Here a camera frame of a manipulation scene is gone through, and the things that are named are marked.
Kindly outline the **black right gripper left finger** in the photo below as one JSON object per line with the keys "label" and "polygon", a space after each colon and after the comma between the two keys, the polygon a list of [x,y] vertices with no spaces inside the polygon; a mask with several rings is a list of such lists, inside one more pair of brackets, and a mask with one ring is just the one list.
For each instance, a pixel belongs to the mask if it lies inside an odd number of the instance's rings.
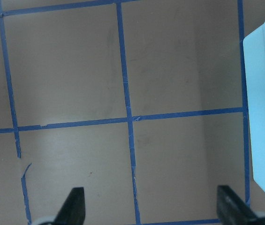
{"label": "black right gripper left finger", "polygon": [[55,217],[53,225],[83,225],[85,216],[84,188],[74,187]]}

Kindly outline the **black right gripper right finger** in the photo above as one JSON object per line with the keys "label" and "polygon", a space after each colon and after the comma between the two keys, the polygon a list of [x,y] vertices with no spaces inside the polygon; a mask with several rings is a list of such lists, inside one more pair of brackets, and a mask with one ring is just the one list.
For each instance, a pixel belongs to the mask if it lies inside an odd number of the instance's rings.
{"label": "black right gripper right finger", "polygon": [[253,225],[257,215],[230,186],[217,187],[217,216],[223,225]]}

